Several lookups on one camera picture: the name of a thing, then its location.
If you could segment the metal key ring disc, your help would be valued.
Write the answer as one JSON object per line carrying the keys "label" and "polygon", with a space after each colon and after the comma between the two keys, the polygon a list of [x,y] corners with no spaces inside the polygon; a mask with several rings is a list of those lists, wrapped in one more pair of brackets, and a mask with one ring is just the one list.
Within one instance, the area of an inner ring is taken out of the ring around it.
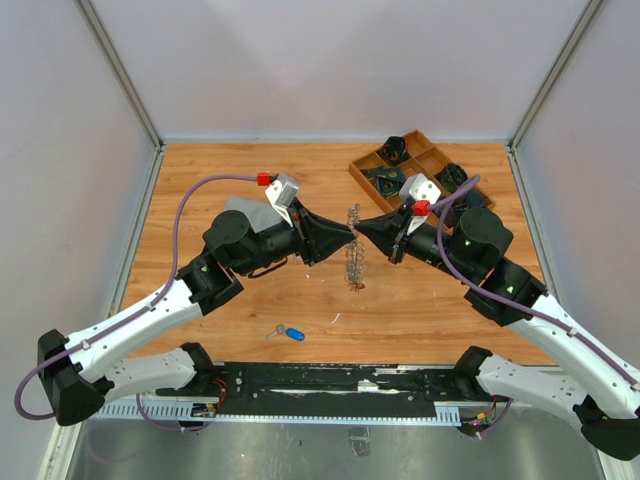
{"label": "metal key ring disc", "polygon": [[364,270],[364,245],[359,240],[355,225],[360,220],[360,205],[353,204],[347,211],[347,226],[350,228],[354,239],[345,246],[345,280],[351,291],[356,293],[365,288],[363,281]]}

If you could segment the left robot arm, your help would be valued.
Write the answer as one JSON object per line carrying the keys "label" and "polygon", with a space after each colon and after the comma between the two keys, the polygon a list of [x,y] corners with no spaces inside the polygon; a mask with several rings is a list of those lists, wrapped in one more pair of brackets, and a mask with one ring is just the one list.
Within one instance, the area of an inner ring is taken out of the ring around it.
{"label": "left robot arm", "polygon": [[354,238],[348,226],[312,213],[299,200],[285,210],[287,219],[266,203],[228,198],[203,234],[202,252],[172,275],[170,287],[83,331],[42,335],[38,359],[49,364],[39,379],[57,423],[80,423],[105,404],[136,394],[207,393],[215,368],[200,344],[148,357],[130,354],[230,302],[243,290],[241,277],[263,276],[291,256],[312,266]]}

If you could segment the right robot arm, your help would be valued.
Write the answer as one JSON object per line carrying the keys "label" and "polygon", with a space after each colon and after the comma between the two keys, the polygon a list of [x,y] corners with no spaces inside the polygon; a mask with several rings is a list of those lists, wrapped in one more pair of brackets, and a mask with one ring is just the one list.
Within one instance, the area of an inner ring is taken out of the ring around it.
{"label": "right robot arm", "polygon": [[578,429],[618,460],[639,455],[639,371],[590,334],[548,288],[505,253],[513,234],[485,207],[466,210],[446,233],[411,225],[411,208],[362,220],[356,230],[392,263],[414,257],[468,286],[465,299],[488,320],[537,345],[560,375],[522,367],[472,346],[455,365],[453,387],[466,400],[482,393],[543,410]]}

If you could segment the dark green patterned tie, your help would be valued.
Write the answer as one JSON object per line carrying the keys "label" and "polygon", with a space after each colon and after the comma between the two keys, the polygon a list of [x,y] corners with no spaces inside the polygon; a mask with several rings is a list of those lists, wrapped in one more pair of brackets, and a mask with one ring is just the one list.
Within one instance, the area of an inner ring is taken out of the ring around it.
{"label": "dark green patterned tie", "polygon": [[363,169],[362,174],[372,182],[378,193],[386,199],[397,195],[406,182],[406,177],[402,170],[395,166]]}

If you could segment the wooden compartment tray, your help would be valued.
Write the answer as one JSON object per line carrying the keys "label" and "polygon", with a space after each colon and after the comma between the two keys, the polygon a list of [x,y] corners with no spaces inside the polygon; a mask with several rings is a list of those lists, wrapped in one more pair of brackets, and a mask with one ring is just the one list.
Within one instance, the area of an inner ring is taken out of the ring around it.
{"label": "wooden compartment tray", "polygon": [[348,171],[384,213],[401,205],[401,187],[415,174],[434,182],[443,197],[471,177],[418,130],[388,137],[381,146],[352,161]]}

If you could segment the grey folded cloth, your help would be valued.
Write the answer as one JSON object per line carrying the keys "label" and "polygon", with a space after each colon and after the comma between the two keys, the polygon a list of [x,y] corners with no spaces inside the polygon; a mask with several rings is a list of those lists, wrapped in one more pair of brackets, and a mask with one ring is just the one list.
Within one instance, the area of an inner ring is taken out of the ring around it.
{"label": "grey folded cloth", "polygon": [[224,210],[236,210],[243,213],[256,233],[275,226],[281,221],[280,216],[270,204],[257,200],[230,196],[225,202]]}

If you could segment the black orange rolled tie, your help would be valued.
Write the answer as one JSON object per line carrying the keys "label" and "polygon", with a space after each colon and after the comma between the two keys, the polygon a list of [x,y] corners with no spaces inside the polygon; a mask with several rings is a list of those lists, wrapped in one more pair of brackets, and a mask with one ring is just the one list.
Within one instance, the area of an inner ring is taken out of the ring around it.
{"label": "black orange rolled tie", "polygon": [[390,136],[377,153],[382,160],[393,166],[409,158],[406,139],[402,136]]}

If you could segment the dark green floral tie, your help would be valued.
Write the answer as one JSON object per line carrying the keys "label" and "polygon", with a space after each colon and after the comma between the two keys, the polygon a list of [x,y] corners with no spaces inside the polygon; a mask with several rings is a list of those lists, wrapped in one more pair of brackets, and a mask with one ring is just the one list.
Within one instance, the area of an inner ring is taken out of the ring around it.
{"label": "dark green floral tie", "polygon": [[449,162],[436,175],[436,179],[447,192],[453,193],[468,180],[468,175],[460,165]]}

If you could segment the blue key tag with key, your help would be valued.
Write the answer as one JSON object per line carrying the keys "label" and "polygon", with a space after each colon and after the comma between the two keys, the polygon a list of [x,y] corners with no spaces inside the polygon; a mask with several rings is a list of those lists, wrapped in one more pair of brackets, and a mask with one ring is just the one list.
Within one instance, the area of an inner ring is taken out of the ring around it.
{"label": "blue key tag with key", "polygon": [[266,336],[266,338],[271,339],[279,335],[284,335],[297,342],[305,340],[305,334],[302,331],[292,327],[287,327],[283,324],[278,324],[275,329]]}

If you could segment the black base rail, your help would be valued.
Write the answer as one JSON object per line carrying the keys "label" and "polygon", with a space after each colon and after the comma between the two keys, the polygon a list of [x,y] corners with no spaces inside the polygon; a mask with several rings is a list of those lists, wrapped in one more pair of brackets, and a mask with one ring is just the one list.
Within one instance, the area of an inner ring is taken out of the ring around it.
{"label": "black base rail", "polygon": [[99,419],[213,422],[460,426],[491,420],[505,398],[487,394],[450,368],[424,365],[226,363],[193,393],[125,397]]}

